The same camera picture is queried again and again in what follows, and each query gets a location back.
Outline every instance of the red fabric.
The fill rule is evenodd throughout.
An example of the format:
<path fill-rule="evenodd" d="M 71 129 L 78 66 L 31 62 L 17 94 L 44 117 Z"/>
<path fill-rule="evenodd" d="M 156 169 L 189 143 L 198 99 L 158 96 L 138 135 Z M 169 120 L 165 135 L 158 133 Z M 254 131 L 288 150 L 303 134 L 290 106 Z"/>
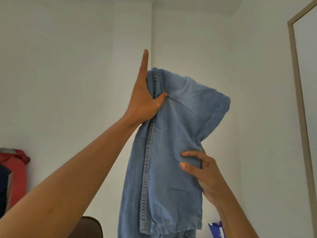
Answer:
<path fill-rule="evenodd" d="M 0 153 L 0 163 L 13 172 L 11 207 L 13 207 L 26 194 L 27 176 L 25 165 L 30 158 L 19 149 L 16 154 Z"/>

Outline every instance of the wooden door frame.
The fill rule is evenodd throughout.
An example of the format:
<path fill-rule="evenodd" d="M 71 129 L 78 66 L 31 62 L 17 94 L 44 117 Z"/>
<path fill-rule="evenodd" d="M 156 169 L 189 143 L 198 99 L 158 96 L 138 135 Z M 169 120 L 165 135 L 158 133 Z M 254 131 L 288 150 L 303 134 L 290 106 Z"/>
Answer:
<path fill-rule="evenodd" d="M 296 42 L 295 42 L 295 32 L 294 32 L 293 24 L 297 22 L 299 19 L 301 19 L 304 15 L 306 15 L 310 10 L 312 10 L 316 6 L 317 6 L 317 0 L 313 0 L 307 7 L 305 7 L 302 11 L 300 11 L 287 23 L 288 30 L 289 30 L 289 39 L 291 44 L 291 52 L 292 52 L 297 108 L 298 108 L 298 115 L 299 115 L 299 124 L 300 124 L 300 133 L 301 133 L 301 141 L 302 141 L 302 147 L 303 147 L 305 170 L 306 170 L 309 203 L 310 203 L 312 224 L 313 224 L 315 238 L 317 238 L 317 199 L 316 199 L 316 192 L 315 192 L 313 166 L 312 166 L 312 160 L 311 160 L 310 148 L 309 148 L 305 107 L 304 107 L 303 93 L 302 93 L 301 82 L 300 82 L 299 64 L 298 64 Z"/>

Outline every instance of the brown chair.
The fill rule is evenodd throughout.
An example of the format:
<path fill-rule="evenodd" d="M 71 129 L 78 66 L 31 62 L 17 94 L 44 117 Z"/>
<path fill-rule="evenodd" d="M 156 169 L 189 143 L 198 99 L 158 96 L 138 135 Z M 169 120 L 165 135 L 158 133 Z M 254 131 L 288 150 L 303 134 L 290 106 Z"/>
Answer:
<path fill-rule="evenodd" d="M 68 238 L 103 238 L 101 224 L 93 217 L 83 216 Z"/>

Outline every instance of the denim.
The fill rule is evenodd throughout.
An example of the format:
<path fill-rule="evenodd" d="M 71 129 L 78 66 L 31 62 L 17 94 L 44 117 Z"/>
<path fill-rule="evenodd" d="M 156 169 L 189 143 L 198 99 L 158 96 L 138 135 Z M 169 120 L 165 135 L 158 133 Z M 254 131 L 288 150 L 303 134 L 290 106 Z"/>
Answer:
<path fill-rule="evenodd" d="M 155 99 L 168 98 L 158 113 L 141 125 L 131 150 L 121 199 L 119 238 L 194 238 L 202 228 L 202 189 L 184 172 L 181 152 L 202 151 L 201 141 L 218 126 L 230 98 L 215 89 L 163 69 L 147 74 Z"/>

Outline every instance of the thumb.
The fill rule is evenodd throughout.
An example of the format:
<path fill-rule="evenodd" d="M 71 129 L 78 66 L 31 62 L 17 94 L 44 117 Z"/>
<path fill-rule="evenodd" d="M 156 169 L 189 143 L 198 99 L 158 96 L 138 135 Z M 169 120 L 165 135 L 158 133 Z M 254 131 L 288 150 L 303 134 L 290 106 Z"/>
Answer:
<path fill-rule="evenodd" d="M 185 163 L 185 162 L 180 162 L 179 164 L 180 168 L 182 170 L 186 171 L 187 173 L 196 176 L 197 178 L 200 178 L 202 170 L 199 168 L 196 168 L 195 166 Z"/>
<path fill-rule="evenodd" d="M 160 96 L 158 96 L 156 99 L 154 99 L 158 108 L 160 108 L 162 106 L 162 104 L 164 103 L 166 98 L 167 98 L 167 93 L 162 93 Z"/>

